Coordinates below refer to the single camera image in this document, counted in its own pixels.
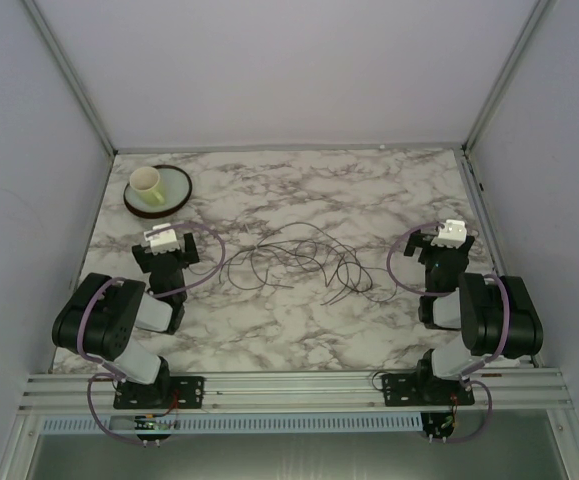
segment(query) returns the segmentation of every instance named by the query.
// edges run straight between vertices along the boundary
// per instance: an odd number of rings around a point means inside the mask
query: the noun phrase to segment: plate
[[[191,197],[192,184],[187,172],[171,165],[157,165],[154,168],[160,173],[164,184],[167,201],[163,205],[146,204],[128,183],[123,193],[127,210],[140,218],[167,217],[180,210]]]

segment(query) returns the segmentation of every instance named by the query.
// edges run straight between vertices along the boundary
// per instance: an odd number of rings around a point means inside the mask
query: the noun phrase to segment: white cup
[[[153,167],[140,167],[129,177],[129,186],[147,205],[164,205],[165,188],[160,172]]]

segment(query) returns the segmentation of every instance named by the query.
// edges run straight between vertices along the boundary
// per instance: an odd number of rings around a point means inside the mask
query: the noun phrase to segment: cup handle
[[[154,196],[156,197],[156,199],[158,200],[158,203],[160,205],[164,205],[165,203],[165,197],[162,196],[162,194],[160,192],[153,192]]]

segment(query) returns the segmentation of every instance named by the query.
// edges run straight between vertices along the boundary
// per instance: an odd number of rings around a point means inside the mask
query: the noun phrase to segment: white wall
[[[0,457],[86,248],[108,161],[19,2],[0,0]]]
[[[117,148],[462,142],[534,0],[38,0]]]
[[[476,148],[512,271],[579,414],[579,0],[560,0]]]

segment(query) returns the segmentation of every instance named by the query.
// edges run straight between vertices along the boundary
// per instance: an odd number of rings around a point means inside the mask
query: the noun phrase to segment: marble surface
[[[411,226],[462,218],[478,230],[453,152],[450,150],[356,150],[208,154],[127,155],[113,167],[82,275],[99,272],[143,279],[131,255],[142,232],[163,220],[142,220],[124,207],[129,174],[143,165],[170,164],[193,180],[189,203],[167,219],[195,221],[216,229],[232,255],[283,225],[311,222],[353,246],[368,267],[384,267],[389,246]],[[313,234],[292,227],[275,239]],[[208,235],[196,235],[202,273],[220,250]],[[479,240],[469,270],[491,271]],[[424,271],[415,258],[396,255],[394,270],[405,282],[422,286]],[[328,370],[413,367],[429,348],[454,337],[425,329],[417,320],[418,297],[397,292],[386,303],[359,294],[323,305],[335,295],[322,275],[280,267],[282,283],[242,291],[217,277],[189,292],[186,315],[173,335],[134,329],[134,338],[164,356],[174,371]],[[241,284],[255,285],[246,270],[232,270]],[[386,298],[393,284],[372,271]],[[200,278],[185,273],[187,283]],[[90,372],[95,366],[59,349],[54,371]]]

